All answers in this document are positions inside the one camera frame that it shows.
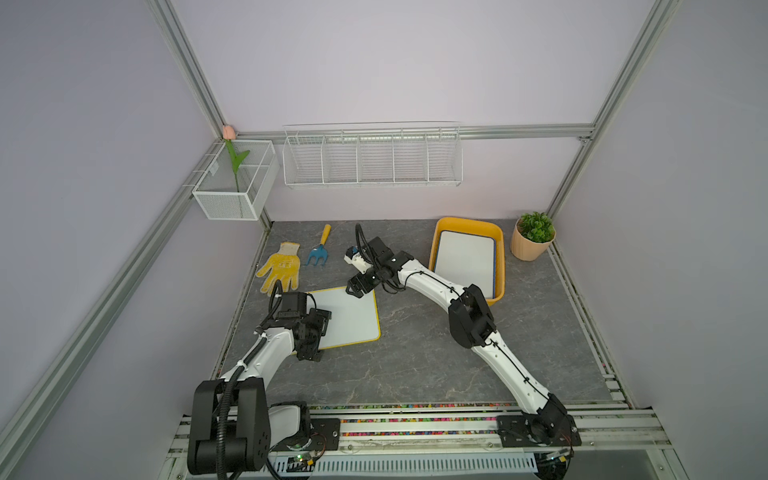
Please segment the yellow-framed whiteboard back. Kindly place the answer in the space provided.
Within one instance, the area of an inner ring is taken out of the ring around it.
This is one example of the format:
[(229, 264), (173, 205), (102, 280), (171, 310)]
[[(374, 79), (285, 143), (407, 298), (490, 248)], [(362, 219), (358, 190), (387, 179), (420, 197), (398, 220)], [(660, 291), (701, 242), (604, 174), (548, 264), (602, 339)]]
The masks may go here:
[(344, 287), (310, 291), (314, 299), (307, 298), (305, 312), (317, 306), (331, 312), (326, 334), (319, 342), (319, 350), (377, 341), (381, 327), (376, 294), (370, 292), (361, 298), (347, 294)]

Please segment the blue-framed whiteboard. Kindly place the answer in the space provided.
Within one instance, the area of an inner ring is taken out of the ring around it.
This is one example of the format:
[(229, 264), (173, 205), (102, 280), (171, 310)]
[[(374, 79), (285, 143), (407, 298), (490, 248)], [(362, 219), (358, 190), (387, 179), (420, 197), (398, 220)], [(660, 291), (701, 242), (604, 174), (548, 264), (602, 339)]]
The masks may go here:
[(490, 237), (444, 230), (433, 271), (453, 283), (477, 285), (486, 299), (495, 297), (496, 243)]

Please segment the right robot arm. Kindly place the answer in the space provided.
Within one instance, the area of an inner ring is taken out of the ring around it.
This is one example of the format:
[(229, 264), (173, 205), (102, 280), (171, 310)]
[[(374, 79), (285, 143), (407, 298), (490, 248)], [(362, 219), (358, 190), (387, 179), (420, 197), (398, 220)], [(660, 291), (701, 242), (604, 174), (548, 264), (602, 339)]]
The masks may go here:
[(479, 356), (511, 392), (535, 443), (575, 441), (577, 427), (573, 417), (506, 345), (480, 287), (451, 282), (411, 254), (393, 252), (378, 237), (371, 241), (361, 239), (349, 247), (344, 261), (357, 270), (347, 282), (349, 295), (361, 298), (377, 287), (391, 294), (411, 289), (441, 307), (447, 313), (454, 341)]

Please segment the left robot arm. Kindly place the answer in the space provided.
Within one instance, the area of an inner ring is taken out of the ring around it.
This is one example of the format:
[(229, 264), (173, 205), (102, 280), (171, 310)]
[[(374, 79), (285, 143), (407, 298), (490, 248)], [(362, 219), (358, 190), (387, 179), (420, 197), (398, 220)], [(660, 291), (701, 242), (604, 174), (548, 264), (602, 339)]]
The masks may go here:
[(320, 359), (320, 341), (332, 318), (312, 294), (274, 290), (255, 343), (235, 366), (201, 382), (193, 395), (187, 469), (192, 475), (237, 479), (267, 468), (279, 445), (307, 447), (320, 435), (303, 401), (271, 405), (267, 387), (283, 361)]

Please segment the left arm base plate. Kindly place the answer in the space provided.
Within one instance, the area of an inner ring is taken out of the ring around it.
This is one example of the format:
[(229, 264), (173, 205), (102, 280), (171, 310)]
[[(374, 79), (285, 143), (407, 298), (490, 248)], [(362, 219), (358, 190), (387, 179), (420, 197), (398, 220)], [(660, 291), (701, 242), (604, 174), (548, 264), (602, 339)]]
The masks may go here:
[(281, 440), (273, 452), (337, 451), (341, 440), (339, 418), (312, 417), (307, 431), (300, 430), (293, 437)]

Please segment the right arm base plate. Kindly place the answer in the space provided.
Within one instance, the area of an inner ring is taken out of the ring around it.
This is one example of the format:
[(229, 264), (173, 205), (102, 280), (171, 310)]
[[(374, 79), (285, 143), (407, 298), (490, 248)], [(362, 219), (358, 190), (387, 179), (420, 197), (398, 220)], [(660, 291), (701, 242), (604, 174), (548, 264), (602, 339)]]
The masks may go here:
[(512, 447), (578, 447), (582, 438), (571, 416), (547, 420), (540, 416), (516, 414), (496, 418), (502, 446)]

